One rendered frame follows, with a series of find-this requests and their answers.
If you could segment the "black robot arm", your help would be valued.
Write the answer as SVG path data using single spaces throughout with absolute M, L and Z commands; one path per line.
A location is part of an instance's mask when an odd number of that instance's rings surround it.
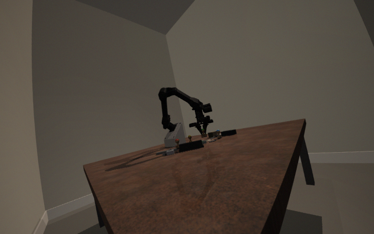
M 176 87 L 173 87 L 173 88 L 162 87 L 158 93 L 159 99 L 161 101 L 161 106 L 162 106 L 162 115 L 163 115 L 162 125 L 164 129 L 168 129 L 170 130 L 170 132 L 174 131 L 176 128 L 176 125 L 170 122 L 170 115 L 168 115 L 168 110 L 167 110 L 167 97 L 172 96 L 172 95 L 175 95 L 181 98 L 182 100 L 186 101 L 187 103 L 189 103 L 189 105 L 192 107 L 192 110 L 195 110 L 195 115 L 202 114 L 203 112 L 204 113 L 212 112 L 212 107 L 210 103 L 203 105 L 203 103 L 199 101 L 199 99 L 188 96 L 187 94 L 180 91 Z M 210 120 L 210 116 L 206 116 L 206 117 L 198 116 L 198 122 L 208 122 L 208 120 Z

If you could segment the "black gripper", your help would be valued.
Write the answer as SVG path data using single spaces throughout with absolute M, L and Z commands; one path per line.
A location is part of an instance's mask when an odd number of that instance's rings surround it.
M 202 130 L 201 130 L 201 125 L 200 124 L 203 124 L 203 129 L 205 130 L 205 134 L 206 134 L 206 129 L 207 129 L 207 126 L 209 125 L 208 123 L 212 123 L 213 122 L 213 120 L 212 119 L 210 119 L 210 120 L 208 120 L 208 122 L 198 122 L 198 116 L 200 116 L 200 117 L 202 117 L 202 116 L 204 116 L 203 114 L 198 114 L 198 115 L 196 115 L 196 119 L 197 119 L 197 122 L 194 122 L 194 123 L 190 123 L 189 124 L 189 127 L 196 127 L 198 130 L 199 130 L 199 132 L 201 133 L 201 135 L 202 135 Z

